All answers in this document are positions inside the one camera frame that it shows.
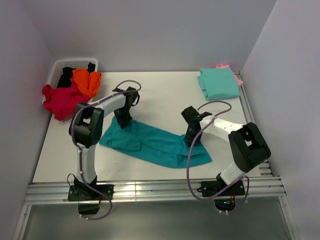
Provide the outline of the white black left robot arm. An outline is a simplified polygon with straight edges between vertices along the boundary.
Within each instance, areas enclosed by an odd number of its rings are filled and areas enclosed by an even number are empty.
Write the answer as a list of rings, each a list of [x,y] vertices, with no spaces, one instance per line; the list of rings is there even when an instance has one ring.
[[[77,174],[74,187],[86,200],[100,194],[95,171],[96,145],[103,134],[104,118],[114,113],[120,128],[132,120],[130,109],[140,99],[139,91],[133,87],[126,90],[115,88],[113,94],[92,103],[79,103],[72,117],[69,134],[77,149]]]

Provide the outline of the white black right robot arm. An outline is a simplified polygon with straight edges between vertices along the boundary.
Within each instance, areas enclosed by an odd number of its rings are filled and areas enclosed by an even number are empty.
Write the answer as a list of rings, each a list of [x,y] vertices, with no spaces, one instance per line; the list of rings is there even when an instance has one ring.
[[[193,106],[185,108],[181,115],[187,123],[184,142],[189,147],[189,156],[195,147],[202,146],[201,136],[204,132],[228,142],[231,149],[233,161],[216,176],[211,187],[202,183],[202,189],[227,195],[241,183],[241,177],[271,156],[268,144],[253,122],[234,123],[210,112],[199,113]]]

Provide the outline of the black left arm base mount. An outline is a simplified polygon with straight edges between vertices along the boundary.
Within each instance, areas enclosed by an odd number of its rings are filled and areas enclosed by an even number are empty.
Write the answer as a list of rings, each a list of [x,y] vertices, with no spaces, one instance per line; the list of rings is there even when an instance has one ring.
[[[95,191],[84,187],[84,189],[71,185],[68,192],[68,202],[78,202],[78,212],[82,215],[96,215],[100,209],[101,201],[107,198]]]

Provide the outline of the teal t shirt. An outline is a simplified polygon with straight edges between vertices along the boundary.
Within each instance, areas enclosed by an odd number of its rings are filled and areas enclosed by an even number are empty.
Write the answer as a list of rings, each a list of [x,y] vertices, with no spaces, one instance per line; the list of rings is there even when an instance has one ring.
[[[121,128],[113,117],[99,144],[155,165],[185,169],[190,148],[184,137],[135,120]]]

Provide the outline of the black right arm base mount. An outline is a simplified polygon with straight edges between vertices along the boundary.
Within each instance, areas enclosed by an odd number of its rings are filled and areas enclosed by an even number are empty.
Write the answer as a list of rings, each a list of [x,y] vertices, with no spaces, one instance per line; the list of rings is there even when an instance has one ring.
[[[203,198],[209,198],[222,191],[226,186],[222,180],[202,181],[196,191],[201,193]],[[237,209],[236,197],[244,197],[241,206],[247,201],[248,194],[243,181],[238,180],[218,195],[222,198],[214,199],[214,206],[219,214],[228,215]]]

